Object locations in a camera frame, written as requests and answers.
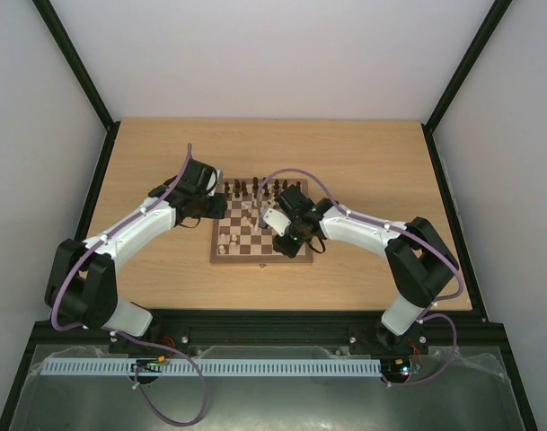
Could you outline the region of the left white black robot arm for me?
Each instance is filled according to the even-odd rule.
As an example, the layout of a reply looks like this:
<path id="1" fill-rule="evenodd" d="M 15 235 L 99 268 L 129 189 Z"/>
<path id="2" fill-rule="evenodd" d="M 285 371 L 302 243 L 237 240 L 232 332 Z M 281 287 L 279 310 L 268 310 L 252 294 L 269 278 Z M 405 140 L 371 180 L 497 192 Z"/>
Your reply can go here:
<path id="1" fill-rule="evenodd" d="M 142 203 L 112 227 L 81 241 L 61 242 L 45 302 L 55 330 L 105 329 L 142 337 L 154 317 L 119 297 L 117 277 L 130 259 L 186 219 L 222 219 L 221 170 L 188 157 L 179 173 L 153 188 Z"/>

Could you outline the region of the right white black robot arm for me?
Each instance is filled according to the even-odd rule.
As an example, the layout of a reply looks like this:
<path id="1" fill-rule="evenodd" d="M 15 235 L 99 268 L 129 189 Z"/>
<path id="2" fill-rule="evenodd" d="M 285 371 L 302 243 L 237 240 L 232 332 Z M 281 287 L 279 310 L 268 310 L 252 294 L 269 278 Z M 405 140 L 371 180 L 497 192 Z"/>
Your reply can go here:
<path id="1" fill-rule="evenodd" d="M 261 223 L 275 233 L 273 249 L 293 259 L 317 239 L 345 242 L 383 257 L 392 272 L 397 295 L 381 317 L 379 345 L 390 352 L 409 340 L 408 329 L 456 277 L 458 262 L 437 230 L 425 218 L 408 223 L 374 218 L 330 198 L 313 202 L 291 186 L 276 198 L 277 208 L 264 210 Z"/>

